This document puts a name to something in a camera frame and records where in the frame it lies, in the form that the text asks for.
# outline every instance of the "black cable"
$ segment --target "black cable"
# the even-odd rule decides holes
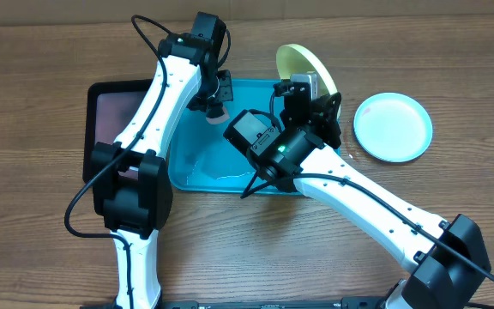
[[[144,131],[146,131],[146,128],[150,124],[150,121],[154,117],[155,112],[157,111],[158,107],[160,106],[161,100],[163,99],[163,94],[166,91],[165,85],[167,84],[167,68],[165,67],[165,63],[163,62],[163,59],[159,55],[157,49],[155,46],[150,42],[150,40],[144,35],[142,30],[138,27],[136,24],[136,19],[141,19],[143,21],[147,21],[151,24],[154,24],[155,26],[161,28],[161,30],[170,33],[170,31],[166,28],[161,26],[157,21],[152,21],[151,19],[140,16],[140,15],[133,15],[131,17],[131,22],[133,23],[133,27],[135,30],[140,34],[142,39],[148,44],[152,52],[154,52],[155,56],[158,58],[158,61],[160,62],[161,70],[163,73],[163,82],[161,83],[161,91],[160,95],[158,96],[157,100],[155,101],[154,108],[152,108],[152,111],[149,113],[148,117],[146,118],[146,121],[142,125],[142,127],[138,130],[138,132],[135,135],[135,138],[133,141],[125,148],[121,154],[119,154],[117,157],[115,157],[110,163],[108,163],[105,167],[100,170],[94,177],[92,177],[78,192],[75,194],[75,197],[69,202],[68,208],[66,209],[66,213],[64,214],[64,226],[66,226],[66,229],[68,232],[70,232],[72,235],[76,237],[81,237],[81,238],[96,238],[96,239],[115,239],[119,240],[123,243],[123,248],[125,249],[125,255],[126,255],[126,260],[127,260],[127,295],[129,296],[129,303],[130,303],[130,308],[134,308],[134,301],[133,301],[133,288],[131,287],[131,261],[130,261],[130,245],[127,242],[127,240],[119,235],[111,234],[111,233],[81,233],[77,232],[70,224],[69,224],[69,218],[71,216],[72,210],[74,209],[74,206],[79,202],[81,197],[89,190],[90,187],[93,186],[93,184],[100,179],[102,175],[107,173],[109,170],[114,168],[121,160],[124,158],[124,156],[133,148],[135,147],[135,144],[142,138],[142,135],[144,134]]]
[[[467,303],[465,305],[465,307],[468,307],[468,308],[479,308],[479,309],[494,309],[494,306],[492,306],[492,305],[472,303],[472,302]]]
[[[245,192],[250,190],[250,187],[255,183],[257,177],[258,177],[258,171],[255,171],[255,173],[253,174],[253,178],[250,179],[249,184],[245,187],[244,192],[242,194],[245,194]]]
[[[304,174],[298,174],[298,175],[292,175],[292,176],[287,176],[287,177],[283,177],[283,178],[280,178],[280,179],[274,179],[274,180],[271,180],[271,181],[268,181],[262,185],[258,185],[257,187],[247,191],[246,193],[242,194],[240,198],[246,198],[248,197],[249,195],[259,191],[259,190],[262,190],[270,185],[275,185],[275,184],[278,184],[280,182],[284,182],[284,181],[291,181],[293,179],[307,179],[307,178],[311,178],[311,179],[327,179],[327,180],[333,180],[333,181],[336,181],[338,183],[340,183],[341,185],[349,185],[351,186],[352,188],[358,190],[358,191],[361,191],[362,193],[364,193],[366,196],[372,198],[375,202],[381,204],[386,210],[388,210],[389,212],[391,212],[393,215],[395,215],[396,217],[398,217],[400,220],[402,220],[403,222],[405,222],[410,228],[412,228],[414,231],[420,233],[421,235],[423,235],[424,237],[426,237],[428,240],[430,240],[431,242],[433,242],[434,244],[436,244],[437,247],[440,247],[441,249],[447,251],[449,254],[453,255],[455,258],[458,258],[460,259],[464,264],[470,266],[472,269],[478,271],[481,275],[487,277],[489,280],[493,281],[494,282],[494,275],[492,273],[490,273],[489,271],[487,270],[484,270],[483,268],[479,267],[477,264],[475,264],[474,262],[472,262],[471,260],[469,260],[468,258],[466,258],[465,256],[463,256],[462,254],[460,254],[459,252],[457,252],[455,249],[451,248],[450,246],[448,245],[445,245],[441,240],[435,238],[434,236],[430,235],[428,232],[426,232],[424,229],[422,229],[421,226],[413,223],[411,220],[407,219],[407,217],[405,217],[401,212],[399,212],[398,210],[396,210],[394,207],[390,206],[390,204],[386,203],[385,201],[383,201],[379,196],[377,196],[375,193],[365,189],[362,185],[358,185],[356,183],[354,183],[353,181],[349,180],[349,179],[345,179],[345,178],[341,178],[341,177],[336,177],[336,176],[332,176],[332,175],[326,175],[326,174],[318,174],[318,173],[304,173]]]
[[[272,126],[277,128],[279,133],[283,132],[283,129],[281,129],[280,120],[277,117],[275,117],[273,114],[259,111],[256,109],[250,109],[249,112],[252,113],[253,115],[263,115],[264,117],[270,119]]]
[[[272,96],[270,97],[270,113],[274,115],[274,99],[275,99],[275,91],[273,91]]]
[[[228,38],[228,47],[226,48],[226,51],[224,52],[224,55],[222,55],[220,61],[216,64],[217,69],[221,67],[228,58],[228,52],[230,51],[230,45],[232,44],[232,42],[230,41],[230,31],[228,29],[226,30],[226,37]]]

